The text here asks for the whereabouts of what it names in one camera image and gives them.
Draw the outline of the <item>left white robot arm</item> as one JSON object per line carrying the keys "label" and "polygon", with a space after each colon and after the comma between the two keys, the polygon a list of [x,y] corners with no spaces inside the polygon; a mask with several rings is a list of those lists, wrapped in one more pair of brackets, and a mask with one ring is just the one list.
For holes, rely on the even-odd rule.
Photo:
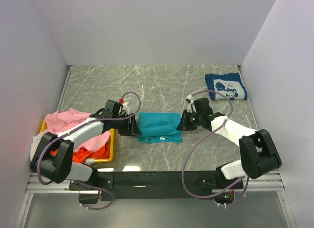
{"label": "left white robot arm", "polygon": [[122,102],[108,100],[104,108],[82,123],[57,134],[45,133],[31,160],[30,169],[43,185],[78,180],[86,189],[94,189],[98,184],[97,172],[84,163],[73,162],[73,153],[88,140],[110,129],[124,136],[140,134],[135,113],[129,113]]}

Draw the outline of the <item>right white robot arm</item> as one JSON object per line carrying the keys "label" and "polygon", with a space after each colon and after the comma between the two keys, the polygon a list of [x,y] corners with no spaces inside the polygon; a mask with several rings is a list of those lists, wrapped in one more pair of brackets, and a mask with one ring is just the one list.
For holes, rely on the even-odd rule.
{"label": "right white robot arm", "polygon": [[220,188],[227,188],[233,179],[248,177],[257,179],[281,167],[279,156],[271,134],[255,130],[230,120],[220,112],[214,112],[205,97],[190,101],[192,110],[184,109],[178,131],[194,131],[199,126],[211,133],[219,134],[239,147],[240,159],[217,168],[215,182]]}

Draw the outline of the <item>teal t shirt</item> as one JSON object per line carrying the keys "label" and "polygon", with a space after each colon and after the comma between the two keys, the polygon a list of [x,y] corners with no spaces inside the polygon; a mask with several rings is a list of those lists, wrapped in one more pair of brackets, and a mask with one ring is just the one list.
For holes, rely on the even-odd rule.
{"label": "teal t shirt", "polygon": [[150,113],[141,112],[138,116],[138,127],[141,132],[138,141],[154,144],[182,142],[181,131],[176,128],[180,122],[179,113]]}

